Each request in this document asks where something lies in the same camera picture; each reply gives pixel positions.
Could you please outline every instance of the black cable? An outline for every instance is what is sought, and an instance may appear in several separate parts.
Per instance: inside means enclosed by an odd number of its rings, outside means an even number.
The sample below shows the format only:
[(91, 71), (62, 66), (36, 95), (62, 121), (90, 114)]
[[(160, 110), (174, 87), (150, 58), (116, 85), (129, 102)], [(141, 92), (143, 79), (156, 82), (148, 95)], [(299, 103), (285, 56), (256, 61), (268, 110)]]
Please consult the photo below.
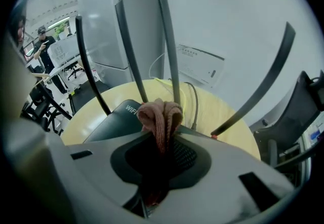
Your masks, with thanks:
[(281, 45), (277, 52), (277, 55), (272, 63), (269, 72), (256, 89), (256, 91), (252, 94), (252, 96), (243, 104), (243, 106), (232, 115), (226, 122), (224, 122), (217, 129), (212, 131), (211, 135), (220, 135), (225, 130), (233, 126), (236, 122), (238, 122), (241, 118), (243, 118), (252, 108), (262, 99), (262, 97), (268, 92), (272, 84), (277, 79), (280, 74), (284, 64), (288, 58), (288, 55), (293, 46), (293, 42), (295, 39), (296, 32), (293, 27), (286, 22), (285, 32), (283, 34), (283, 38), (281, 41)]
[(97, 86), (96, 82), (92, 76), (91, 68), (89, 65), (89, 61), (87, 58), (87, 52), (86, 52), (86, 47), (85, 47), (85, 42), (84, 42), (84, 37), (83, 37), (83, 30), (82, 30), (82, 16), (76, 16), (75, 18), (75, 26), (76, 26), (76, 40), (77, 40), (77, 45), (79, 47), (80, 51), (80, 57), (82, 60), (82, 64), (84, 66), (86, 75), (88, 77), (88, 81), (90, 83), (90, 86), (95, 93), (98, 102), (103, 109), (103, 111), (106, 113), (106, 115), (109, 115), (111, 113), (109, 107), (107, 106), (106, 102), (102, 98)]
[(190, 85), (192, 88), (193, 88), (193, 91), (194, 91), (194, 95), (196, 97), (196, 112), (194, 114), (194, 120), (193, 120), (193, 123), (192, 123), (192, 126), (191, 126), (191, 129), (192, 130), (196, 130), (196, 126), (197, 126), (197, 118), (198, 118), (198, 95), (197, 95), (197, 91), (196, 91), (196, 88), (194, 87), (193, 84), (189, 83), (189, 82), (185, 82), (186, 84)]

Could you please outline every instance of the desk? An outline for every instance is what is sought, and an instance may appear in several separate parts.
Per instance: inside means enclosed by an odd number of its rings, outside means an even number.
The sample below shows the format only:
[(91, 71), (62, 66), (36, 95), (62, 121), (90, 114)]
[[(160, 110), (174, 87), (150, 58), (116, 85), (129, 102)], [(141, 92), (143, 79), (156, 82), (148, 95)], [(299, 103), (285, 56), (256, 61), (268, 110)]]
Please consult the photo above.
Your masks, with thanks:
[[(172, 101), (172, 87), (169, 87), (156, 80), (143, 81), (147, 98), (154, 101), (161, 98), (165, 101)], [(195, 114), (195, 95), (193, 89), (185, 83), (180, 84), (180, 88), (186, 95), (187, 106), (185, 111), (185, 122), (182, 125), (191, 127)], [(213, 94), (196, 87), (199, 101), (199, 111), (197, 118), (196, 130), (206, 136), (210, 136), (211, 131), (220, 126), (235, 111), (227, 105), (226, 102)], [(114, 110), (124, 100), (132, 99), (142, 102), (135, 82), (126, 83), (103, 92), (103, 99), (108, 107)], [(97, 98), (93, 98), (84, 105), (72, 118), (62, 133), (61, 137), (66, 145), (82, 143), (100, 123), (106, 118)], [(260, 159), (258, 146), (254, 136), (243, 120), (238, 121), (235, 125), (222, 133), (218, 139), (225, 143), (240, 147), (250, 155)]]
[(46, 83), (49, 79), (51, 79), (53, 76), (56, 76), (57, 74), (61, 77), (62, 81), (65, 83), (67, 86), (67, 92), (70, 93), (74, 91), (75, 89), (79, 88), (79, 85), (72, 84), (70, 81), (68, 81), (64, 75), (63, 75), (63, 70), (64, 68), (68, 67), (69, 65), (77, 62), (79, 59), (81, 59), (80, 55), (75, 56), (71, 60), (67, 61), (67, 63), (62, 64), (60, 67), (55, 67), (51, 72), (50, 72), (50, 77), (46, 78), (44, 80), (44, 83)]

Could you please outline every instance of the ceiling light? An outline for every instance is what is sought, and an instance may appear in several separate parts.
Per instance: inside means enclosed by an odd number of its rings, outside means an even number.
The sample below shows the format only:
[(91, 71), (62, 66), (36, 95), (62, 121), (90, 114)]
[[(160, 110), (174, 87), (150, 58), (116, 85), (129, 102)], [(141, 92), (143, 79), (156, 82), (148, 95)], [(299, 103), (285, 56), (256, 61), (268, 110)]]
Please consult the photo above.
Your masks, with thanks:
[(52, 24), (51, 26), (49, 26), (47, 29), (51, 29), (51, 28), (53, 28), (53, 27), (55, 27), (55, 26), (58, 26), (58, 25), (60, 25), (61, 23), (67, 21), (69, 18), (70, 18), (70, 17), (67, 17), (67, 18), (65, 18), (65, 19), (61, 19), (60, 21), (55, 22), (54, 24)]

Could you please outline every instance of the white refrigerator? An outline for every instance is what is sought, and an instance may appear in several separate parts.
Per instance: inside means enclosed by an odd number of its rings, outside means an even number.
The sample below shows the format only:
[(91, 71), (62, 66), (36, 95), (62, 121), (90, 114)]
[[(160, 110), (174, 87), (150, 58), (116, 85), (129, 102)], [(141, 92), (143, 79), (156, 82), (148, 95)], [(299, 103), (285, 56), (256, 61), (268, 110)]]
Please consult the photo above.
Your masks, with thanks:
[[(116, 17), (120, 0), (78, 0), (83, 18), (85, 46), (100, 80), (110, 87), (133, 81)], [(152, 62), (164, 51), (164, 34), (157, 0), (123, 0), (129, 33), (142, 79), (148, 79)], [(158, 61), (151, 75), (162, 77)]]

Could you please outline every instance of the person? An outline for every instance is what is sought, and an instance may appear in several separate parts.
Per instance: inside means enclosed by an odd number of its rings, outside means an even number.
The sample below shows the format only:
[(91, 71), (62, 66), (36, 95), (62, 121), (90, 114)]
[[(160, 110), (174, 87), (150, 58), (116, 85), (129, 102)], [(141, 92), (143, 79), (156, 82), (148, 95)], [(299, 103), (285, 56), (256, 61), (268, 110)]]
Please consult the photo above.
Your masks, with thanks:
[[(47, 53), (47, 49), (51, 44), (55, 43), (55, 39), (52, 36), (46, 36), (46, 29), (44, 26), (41, 26), (38, 29), (37, 33), (39, 41), (35, 44), (34, 47), (34, 59), (41, 57), (45, 71), (49, 74), (54, 69), (54, 65)], [(62, 94), (67, 92), (58, 76), (52, 77), (52, 80)]]

